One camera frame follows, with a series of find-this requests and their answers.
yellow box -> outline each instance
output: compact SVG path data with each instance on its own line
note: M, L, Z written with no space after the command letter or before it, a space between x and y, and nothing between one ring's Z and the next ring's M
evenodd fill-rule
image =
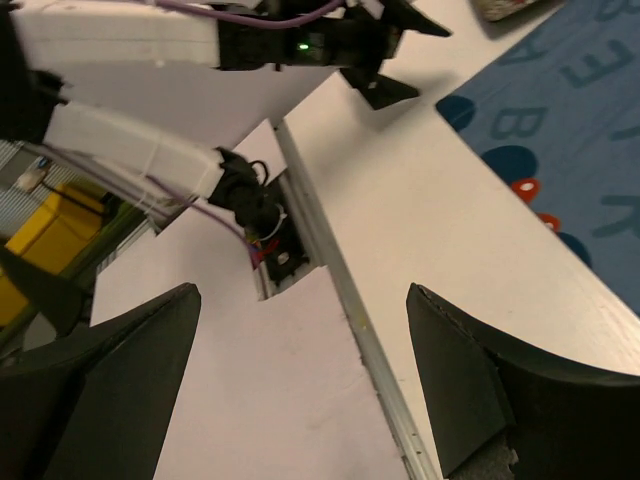
M69 185L56 190L103 212L103 205ZM59 274L100 233L102 217L74 204L57 193L44 203L11 237L6 247L38 267ZM0 326L13 320L28 305L6 275L0 273Z

corrugated metal panel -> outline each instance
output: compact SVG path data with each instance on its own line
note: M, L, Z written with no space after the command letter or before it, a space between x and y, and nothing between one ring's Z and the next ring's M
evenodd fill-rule
M15 146L0 141L0 166L4 165L15 152ZM78 181L81 178L66 168L54 165L47 175L47 184L55 186ZM11 237L36 211L49 193L44 187L38 187L30 194L17 188L0 191L0 234Z

blue cloth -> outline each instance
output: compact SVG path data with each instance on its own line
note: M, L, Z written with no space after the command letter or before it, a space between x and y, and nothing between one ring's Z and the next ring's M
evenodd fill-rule
M570 0L437 109L640 312L640 0Z

black cable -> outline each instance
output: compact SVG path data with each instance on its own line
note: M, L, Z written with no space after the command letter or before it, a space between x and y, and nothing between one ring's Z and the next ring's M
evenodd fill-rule
M262 181L262 186L264 187L269 181L269 175L270 175L269 166L262 160L254 160L253 162L249 162L249 165L251 165L251 167L253 167L256 164L260 165L262 167L262 170L264 171L264 180Z
M73 203L74 205L79 206L80 208L85 209L88 212L93 213L94 215L98 215L100 218L104 218L105 214L104 212L99 212L98 210L94 210L93 208L91 208L88 205L85 205L84 203L82 203L79 200L76 200L75 198L73 198L71 195L67 195L64 192L61 192L60 190L53 188L51 185L48 185L47 183L45 183L44 181L40 182L40 185L42 185L44 188L46 188L47 190L49 190L51 193L55 193L57 195L59 195L60 197L64 198L65 200L68 200L69 202Z

